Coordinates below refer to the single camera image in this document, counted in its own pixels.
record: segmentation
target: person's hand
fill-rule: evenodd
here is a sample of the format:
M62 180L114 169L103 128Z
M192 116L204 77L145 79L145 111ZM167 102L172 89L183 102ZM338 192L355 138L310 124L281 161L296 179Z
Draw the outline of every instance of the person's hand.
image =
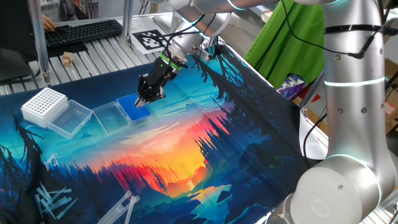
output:
M44 31L54 32L55 24L51 21L51 19L45 15L42 15L42 18L43 18Z

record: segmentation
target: keyboard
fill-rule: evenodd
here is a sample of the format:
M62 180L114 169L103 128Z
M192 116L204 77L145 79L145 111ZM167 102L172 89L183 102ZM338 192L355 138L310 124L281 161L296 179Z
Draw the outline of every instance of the keyboard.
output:
M45 34L49 47L59 47L77 42L85 42L121 34L122 25L116 20L95 22L80 26L63 26Z

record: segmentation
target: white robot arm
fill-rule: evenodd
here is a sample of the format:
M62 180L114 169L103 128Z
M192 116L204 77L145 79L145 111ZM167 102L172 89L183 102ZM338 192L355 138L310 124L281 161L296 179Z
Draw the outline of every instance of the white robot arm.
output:
M223 12L271 1L170 3L199 31L213 37L228 20ZM266 224L358 224L391 194L396 184L384 129L384 44L379 32L379 5L376 0L294 1L322 4L325 14L325 48L333 50L325 51L329 150L323 162L304 173L296 192L272 212ZM186 27L189 25L183 22L178 29ZM202 40L200 34L174 38L153 71L141 77L136 105L164 98L162 87L174 79L186 62L185 56L194 54Z

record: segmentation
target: desk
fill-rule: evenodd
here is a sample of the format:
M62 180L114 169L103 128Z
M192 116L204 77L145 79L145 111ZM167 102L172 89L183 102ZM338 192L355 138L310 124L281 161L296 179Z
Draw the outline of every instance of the desk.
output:
M115 38L86 45L88 53L77 53L70 68L59 58L50 61L53 78L62 84L52 88L90 109L134 93L138 75L151 69L137 65L155 59ZM40 181L49 191L66 187L72 190L66 196L78 198L62 219L46 214L46 224L96 223L127 190L141 196L133 223L255 223L294 191L306 170L297 136L300 111L233 50L219 60L183 70L166 85L167 97L148 106L150 120L111 137L95 119L69 141L33 126L21 119L19 108L44 83L2 86L0 155L7 157L0 159L6 161L10 151L14 159L5 164L20 171L4 175L9 171L0 166L3 206L15 210L15 183L26 179L25 168L18 167L42 152L38 167L45 169L52 155L59 164L42 170ZM21 94L7 96L13 92ZM387 223L389 217L377 209L363 223Z
M112 19L123 23L121 17ZM106 19L60 22L57 25L63 26L69 24L77 26L103 20ZM119 41L119 38L115 37L86 42L85 45L88 48L88 52L73 54L73 63L70 67L63 66L62 57L50 58L50 74L56 85L152 63L159 55L142 55L135 47L128 47L126 43ZM37 62L31 62L29 65L33 73L38 71L39 64ZM43 87L45 87L45 82L43 77L39 75L31 82L25 82L24 84L0 85L0 95L21 93Z

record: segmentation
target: green cloth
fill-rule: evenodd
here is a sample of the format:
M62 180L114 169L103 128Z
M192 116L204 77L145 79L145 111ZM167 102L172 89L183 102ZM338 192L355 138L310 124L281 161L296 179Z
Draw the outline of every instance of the green cloth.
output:
M324 18L321 6L305 6L284 0L293 33L310 43L323 46ZM306 82L314 81L323 70L323 50L297 40L289 31L282 3L261 30L244 57L275 88L290 73Z

